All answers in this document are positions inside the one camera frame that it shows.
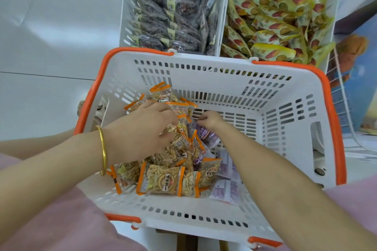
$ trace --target gold bracelet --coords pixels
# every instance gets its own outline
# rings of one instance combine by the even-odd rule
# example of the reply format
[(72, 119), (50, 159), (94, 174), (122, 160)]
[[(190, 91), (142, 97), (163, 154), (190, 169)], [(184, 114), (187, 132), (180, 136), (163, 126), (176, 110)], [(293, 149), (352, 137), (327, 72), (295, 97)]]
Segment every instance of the gold bracelet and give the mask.
[(107, 171), (107, 155), (106, 155), (106, 149), (105, 149), (105, 139), (103, 138), (103, 132), (102, 128), (97, 125), (96, 128), (100, 132), (100, 137), (101, 137), (101, 144), (102, 144), (102, 155), (103, 155), (103, 170), (100, 171), (101, 176), (106, 175)]

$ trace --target hand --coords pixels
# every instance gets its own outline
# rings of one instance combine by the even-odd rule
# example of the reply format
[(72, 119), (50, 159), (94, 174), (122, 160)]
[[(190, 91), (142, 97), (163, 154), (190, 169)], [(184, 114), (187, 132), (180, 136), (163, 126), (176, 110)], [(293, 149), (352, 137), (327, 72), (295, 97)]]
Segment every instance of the hand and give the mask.
[(227, 122), (216, 111), (206, 111), (198, 118), (198, 124), (207, 130), (218, 134), (221, 126)]
[(178, 117), (167, 104), (147, 101), (103, 128), (109, 165), (144, 160), (162, 151), (174, 138), (172, 132), (160, 135), (171, 123), (177, 125)]

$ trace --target person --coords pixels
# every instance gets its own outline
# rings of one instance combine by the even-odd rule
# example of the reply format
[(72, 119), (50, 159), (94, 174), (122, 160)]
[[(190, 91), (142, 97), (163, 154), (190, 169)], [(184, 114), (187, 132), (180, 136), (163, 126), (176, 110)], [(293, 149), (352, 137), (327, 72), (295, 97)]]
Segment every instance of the person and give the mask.
[[(104, 127), (108, 165), (142, 160), (162, 150), (174, 137), (160, 135), (170, 123), (176, 125), (178, 119), (169, 106), (147, 101)], [(285, 242), (282, 249), (375, 250), (377, 177), (364, 185), (351, 184), (356, 191), (351, 196), (339, 193), (339, 199), (349, 202), (371, 189), (374, 202), (369, 206), (364, 201), (354, 206), (353, 201), (346, 207), (357, 219), (368, 220), (364, 228), (288, 160), (239, 132), (217, 112), (206, 111), (198, 124), (220, 137), (250, 195)], [(13, 156), (0, 157), (0, 250), (145, 250), (117, 234), (104, 213), (75, 187), (103, 168), (98, 131), (71, 135), (68, 131), (0, 142), (0, 151)]]

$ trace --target pink clothing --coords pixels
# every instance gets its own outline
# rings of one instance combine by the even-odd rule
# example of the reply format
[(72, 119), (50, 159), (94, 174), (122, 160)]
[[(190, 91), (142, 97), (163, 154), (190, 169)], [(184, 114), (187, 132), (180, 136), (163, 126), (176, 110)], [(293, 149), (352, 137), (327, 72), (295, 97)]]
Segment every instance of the pink clothing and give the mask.
[[(0, 154), (0, 170), (19, 161)], [(377, 175), (326, 193), (377, 235)], [(104, 213), (78, 188), (54, 201), (0, 246), (0, 251), (8, 250), (146, 251), (139, 243), (119, 235)], [(289, 249), (281, 246), (279, 250)]]

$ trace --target forearm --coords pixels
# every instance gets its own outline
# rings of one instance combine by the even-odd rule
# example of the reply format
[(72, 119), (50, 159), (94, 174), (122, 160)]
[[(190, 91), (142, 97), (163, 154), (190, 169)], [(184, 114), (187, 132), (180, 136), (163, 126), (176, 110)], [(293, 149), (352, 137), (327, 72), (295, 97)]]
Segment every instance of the forearm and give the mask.
[(73, 136), (74, 129), (45, 137), (0, 141), (0, 153), (25, 160), (49, 150)]
[(253, 200), (292, 251), (374, 250), (376, 237), (285, 158), (224, 123), (217, 131)]
[(52, 201), (102, 168), (98, 132), (0, 171), (0, 245)]

